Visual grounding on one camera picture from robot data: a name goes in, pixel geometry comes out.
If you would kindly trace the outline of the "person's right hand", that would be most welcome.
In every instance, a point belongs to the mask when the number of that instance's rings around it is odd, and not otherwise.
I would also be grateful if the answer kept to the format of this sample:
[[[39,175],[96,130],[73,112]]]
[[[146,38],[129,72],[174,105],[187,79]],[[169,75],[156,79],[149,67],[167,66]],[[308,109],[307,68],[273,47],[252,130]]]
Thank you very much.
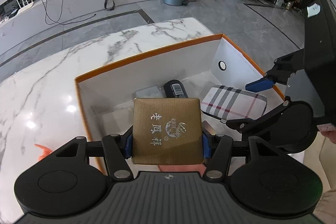
[[[322,131],[321,134],[328,138],[331,143],[336,144],[336,131]]]

